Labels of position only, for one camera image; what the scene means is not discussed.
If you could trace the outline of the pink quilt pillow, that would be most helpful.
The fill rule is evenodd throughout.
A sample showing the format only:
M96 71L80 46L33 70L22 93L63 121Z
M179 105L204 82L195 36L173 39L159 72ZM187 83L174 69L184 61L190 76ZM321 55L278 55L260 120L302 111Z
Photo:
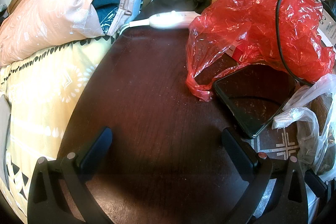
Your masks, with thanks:
M42 49L104 36L93 0L21 0L1 25L1 65Z

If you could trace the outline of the black smartphone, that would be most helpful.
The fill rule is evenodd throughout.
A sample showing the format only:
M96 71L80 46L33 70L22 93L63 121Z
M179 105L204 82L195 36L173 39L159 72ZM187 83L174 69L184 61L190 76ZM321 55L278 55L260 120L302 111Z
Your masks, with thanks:
M296 81L288 73L254 64L213 83L213 89L238 134L252 139L269 126L293 95Z

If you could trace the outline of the yellow patterned bed sheet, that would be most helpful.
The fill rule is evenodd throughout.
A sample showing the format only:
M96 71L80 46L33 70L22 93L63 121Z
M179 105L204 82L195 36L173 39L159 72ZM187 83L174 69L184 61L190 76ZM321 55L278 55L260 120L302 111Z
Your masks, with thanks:
M1 68L1 97L10 109L1 193L27 223L31 178L40 157L55 160L73 110L114 38L53 46Z

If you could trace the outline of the clear plastic bag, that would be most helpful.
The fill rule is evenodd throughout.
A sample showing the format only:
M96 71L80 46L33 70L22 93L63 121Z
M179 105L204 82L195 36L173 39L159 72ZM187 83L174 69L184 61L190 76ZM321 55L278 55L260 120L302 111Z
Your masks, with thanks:
M273 129L297 125L297 154L303 171L312 169L323 181L335 177L335 74L294 93L273 118Z

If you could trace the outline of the red plastic bag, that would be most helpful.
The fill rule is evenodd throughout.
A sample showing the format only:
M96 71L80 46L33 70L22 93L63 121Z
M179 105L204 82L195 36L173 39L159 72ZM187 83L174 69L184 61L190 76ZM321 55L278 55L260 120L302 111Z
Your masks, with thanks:
M318 33L323 9L318 0L213 2L189 25L186 44L189 91L202 101L211 100L212 84L199 84L197 76L231 46L242 48L241 61L211 75L211 81L262 62L315 83L331 73L335 65L335 51L322 45Z

